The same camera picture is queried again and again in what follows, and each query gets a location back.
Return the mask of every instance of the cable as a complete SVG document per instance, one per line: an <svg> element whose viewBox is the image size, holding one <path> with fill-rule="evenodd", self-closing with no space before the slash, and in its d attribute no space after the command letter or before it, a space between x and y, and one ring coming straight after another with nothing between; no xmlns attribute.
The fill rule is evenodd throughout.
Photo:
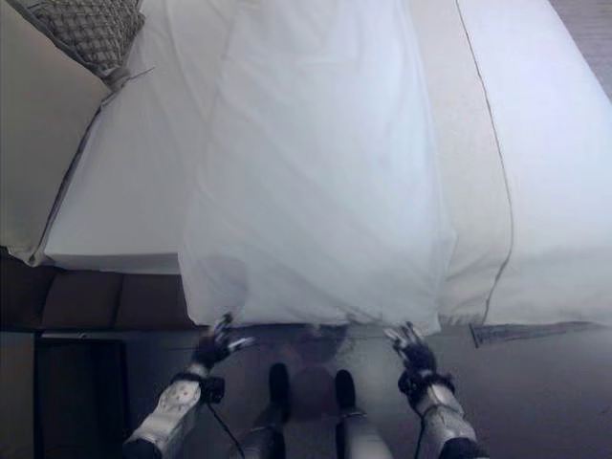
<svg viewBox="0 0 612 459"><path fill-rule="evenodd" d="M242 459L246 459L245 451L242 450L242 447L240 446L240 442L238 442L238 440L236 440L236 437L233 436L233 434L231 433L230 428L228 426L226 426L226 423L224 423L223 420L219 417L219 415L217 414L217 412L215 411L215 409L212 407L211 404L207 404L207 406L208 406L208 409L210 410L210 412L212 413L212 415L214 416L214 419L217 420L219 425L221 425L223 430L228 434L228 436L231 438L233 443L236 445L236 449L238 449L238 453L240 454L240 457L242 457Z"/></svg>

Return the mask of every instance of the white sheet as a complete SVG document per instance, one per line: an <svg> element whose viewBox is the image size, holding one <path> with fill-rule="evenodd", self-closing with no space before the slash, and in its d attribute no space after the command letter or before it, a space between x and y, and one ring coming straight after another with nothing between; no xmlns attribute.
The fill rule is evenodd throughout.
<svg viewBox="0 0 612 459"><path fill-rule="evenodd" d="M404 2L241 1L217 92L189 316L436 330L453 232Z"/></svg>
<svg viewBox="0 0 612 459"><path fill-rule="evenodd" d="M547 0L459 0L513 209L487 323L612 323L612 105Z"/></svg>
<svg viewBox="0 0 612 459"><path fill-rule="evenodd" d="M408 0L425 70L446 202L457 231L440 315L481 322L510 253L504 172L455 0Z"/></svg>
<svg viewBox="0 0 612 459"><path fill-rule="evenodd" d="M234 3L145 0L128 66L103 108L45 253L66 268L177 273L195 165Z"/></svg>
<svg viewBox="0 0 612 459"><path fill-rule="evenodd" d="M57 264L178 272L185 199L208 138L233 5L143 2L146 22L128 65L133 75L155 68L129 82L99 116L45 248ZM441 312L450 320L479 320L510 240L491 120L454 0L408 6L459 236Z"/></svg>

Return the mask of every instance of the stitched seam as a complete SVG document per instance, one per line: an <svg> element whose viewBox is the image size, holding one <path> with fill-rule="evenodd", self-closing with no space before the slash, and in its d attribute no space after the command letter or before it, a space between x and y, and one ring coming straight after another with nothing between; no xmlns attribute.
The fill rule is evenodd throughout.
<svg viewBox="0 0 612 459"><path fill-rule="evenodd" d="M513 253L513 249L514 249L514 213L513 213L513 201L511 198L511 194L510 194L510 186L508 185L508 176L506 174L506 165L504 164L504 157L501 153L501 146L499 144L499 137L497 135L497 128L495 126L495 118L493 116L493 110L491 108L491 103L489 102L489 93L487 92L487 87L485 86L485 81L482 78L482 74L480 72L480 67L478 66L478 62L476 61L476 55L474 53L474 49L471 45L471 40L470 40L470 34L468 33L468 29L466 27L466 23L464 21L463 18L463 13L461 13L461 8L459 7L459 0L455 0L455 6L457 7L457 12L459 13L459 19L461 20L461 26L463 27L463 31L466 35L466 39L468 40L468 44L470 45L470 52L471 52L471 56L472 59L474 61L474 65L476 67L476 73L478 74L478 79L480 80L480 85L482 86L482 90L485 94L485 102L487 103L487 110L489 111L489 117L491 118L491 124L492 124L492 128L493 128L493 134L495 135L495 144L497 145L497 154L499 156L499 160L501 162L501 169L502 169L502 173L504 176L504 187L506 188L506 197L508 199L508 209L509 209L509 213L510 213L510 246L508 248L508 254L506 256L506 259L503 261L503 263L500 265L499 267L499 271L497 272L497 275L495 276L495 280L493 281L493 285L491 287L491 291L489 292L489 296L487 297L487 303L485 306L485 314L483 315L482 318L482 325L484 325L485 323L487 323L487 318L489 316L489 310L491 309L491 299L493 296L493 292L495 291L495 288L497 287L497 284L499 282L499 279L501 278L502 273L504 273L506 266L508 265L508 262L510 261L510 257Z"/></svg>

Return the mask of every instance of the decorative pillow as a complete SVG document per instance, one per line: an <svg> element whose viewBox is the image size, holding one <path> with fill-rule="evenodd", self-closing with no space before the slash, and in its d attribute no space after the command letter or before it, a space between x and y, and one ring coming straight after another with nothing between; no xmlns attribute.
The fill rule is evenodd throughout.
<svg viewBox="0 0 612 459"><path fill-rule="evenodd" d="M144 23L135 0L41 0L30 12L100 77L123 65Z"/></svg>

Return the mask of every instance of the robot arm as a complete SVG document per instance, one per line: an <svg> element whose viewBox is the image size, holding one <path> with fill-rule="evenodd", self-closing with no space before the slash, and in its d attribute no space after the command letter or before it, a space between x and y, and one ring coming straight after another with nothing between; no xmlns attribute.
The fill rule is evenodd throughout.
<svg viewBox="0 0 612 459"><path fill-rule="evenodd" d="M421 418L416 459L488 459L454 396L450 377L438 373L433 352L413 325L408 322L386 334L404 362L400 390Z"/></svg>
<svg viewBox="0 0 612 459"><path fill-rule="evenodd" d="M231 316L225 315L211 335L200 339L190 365L176 375L149 414L123 445L124 459L175 457L193 429L203 404L218 404L225 395L225 381L210 370L230 354L251 345L254 339L230 342Z"/></svg>

